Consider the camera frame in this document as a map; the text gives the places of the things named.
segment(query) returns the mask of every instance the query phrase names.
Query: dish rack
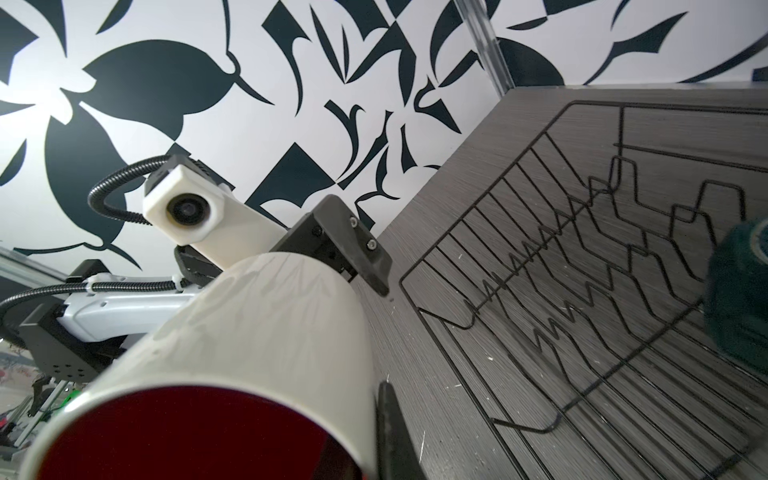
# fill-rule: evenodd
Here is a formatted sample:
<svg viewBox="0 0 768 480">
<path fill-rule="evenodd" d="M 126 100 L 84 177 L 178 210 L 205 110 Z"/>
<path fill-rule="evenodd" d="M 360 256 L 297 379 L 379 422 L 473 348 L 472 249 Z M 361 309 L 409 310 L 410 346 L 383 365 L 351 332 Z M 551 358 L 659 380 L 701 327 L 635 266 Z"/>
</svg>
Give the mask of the dish rack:
<svg viewBox="0 0 768 480">
<path fill-rule="evenodd" d="M 768 383 L 701 299 L 768 215 L 767 115 L 572 102 L 402 277 L 520 478 L 768 477 Z"/>
</svg>

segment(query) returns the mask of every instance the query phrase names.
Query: green sponge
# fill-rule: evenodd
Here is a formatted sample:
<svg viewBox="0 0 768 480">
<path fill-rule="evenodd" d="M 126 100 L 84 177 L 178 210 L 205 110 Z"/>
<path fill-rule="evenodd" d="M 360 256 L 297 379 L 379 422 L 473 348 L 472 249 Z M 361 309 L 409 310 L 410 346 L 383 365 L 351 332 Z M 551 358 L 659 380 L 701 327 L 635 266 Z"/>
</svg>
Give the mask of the green sponge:
<svg viewBox="0 0 768 480">
<path fill-rule="evenodd" d="M 715 249 L 704 316 L 721 350 L 768 375 L 768 218 L 737 225 Z"/>
</svg>

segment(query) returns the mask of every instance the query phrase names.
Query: wallpaper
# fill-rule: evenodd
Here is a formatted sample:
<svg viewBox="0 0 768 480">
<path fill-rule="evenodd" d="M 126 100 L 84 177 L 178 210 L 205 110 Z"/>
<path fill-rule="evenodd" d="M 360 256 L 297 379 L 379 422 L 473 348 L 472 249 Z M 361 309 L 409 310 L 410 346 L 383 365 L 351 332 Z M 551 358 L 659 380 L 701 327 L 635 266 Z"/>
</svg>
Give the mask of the wallpaper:
<svg viewBox="0 0 768 480">
<path fill-rule="evenodd" d="M 0 246 L 65 273 L 177 271 L 156 229 L 85 202 L 166 152 L 284 226 L 336 194 L 380 233 L 498 101 L 446 5 L 0 0 Z M 140 211 L 140 185 L 108 202 Z"/>
<path fill-rule="evenodd" d="M 765 0 L 486 0 L 517 86 L 768 79 Z"/>
</svg>

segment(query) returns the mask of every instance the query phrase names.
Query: wire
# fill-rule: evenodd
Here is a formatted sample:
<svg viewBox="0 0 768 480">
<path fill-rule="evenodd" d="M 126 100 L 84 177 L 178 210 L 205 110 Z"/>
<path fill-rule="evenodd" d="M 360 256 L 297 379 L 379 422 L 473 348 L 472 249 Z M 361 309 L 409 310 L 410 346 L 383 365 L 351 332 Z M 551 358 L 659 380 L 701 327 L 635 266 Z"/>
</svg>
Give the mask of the wire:
<svg viewBox="0 0 768 480">
<path fill-rule="evenodd" d="M 150 225 L 147 219 L 144 218 L 144 215 L 112 207 L 106 200 L 109 194 L 131 180 L 135 180 L 156 171 L 169 158 L 170 155 L 160 155 L 158 157 L 148 158 L 146 160 L 138 161 L 135 164 L 128 165 L 126 168 L 121 168 L 113 174 L 109 174 L 105 179 L 94 185 L 94 187 L 91 188 L 91 191 L 88 192 L 88 206 L 97 214 L 111 218 L 112 220 Z"/>
<path fill-rule="evenodd" d="M 186 279 L 181 280 L 181 286 L 186 287 L 190 282 Z M 0 335 L 6 340 L 21 348 L 27 348 L 26 343 L 18 334 L 18 325 L 8 325 L 5 322 L 5 314 L 13 306 L 19 303 L 28 302 L 42 296 L 60 295 L 63 293 L 85 292 L 86 283 L 64 283 L 63 285 L 41 286 L 25 292 L 11 295 L 0 302 Z M 96 282 L 91 284 L 91 290 L 94 292 L 162 292 L 165 290 L 176 290 L 176 284 L 172 280 L 164 282 Z"/>
</svg>

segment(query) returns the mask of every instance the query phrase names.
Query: white mug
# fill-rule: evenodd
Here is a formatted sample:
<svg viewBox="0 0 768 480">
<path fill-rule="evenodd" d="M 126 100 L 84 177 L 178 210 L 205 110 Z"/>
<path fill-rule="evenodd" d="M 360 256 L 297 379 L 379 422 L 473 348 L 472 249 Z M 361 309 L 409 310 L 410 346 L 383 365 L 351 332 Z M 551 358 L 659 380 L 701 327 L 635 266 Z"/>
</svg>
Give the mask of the white mug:
<svg viewBox="0 0 768 480">
<path fill-rule="evenodd" d="M 68 404 L 21 479 L 67 478 L 63 468 L 72 478 L 303 475 L 328 435 L 374 479 L 375 395 L 353 289 L 318 260 L 263 253 L 225 270 Z"/>
</svg>

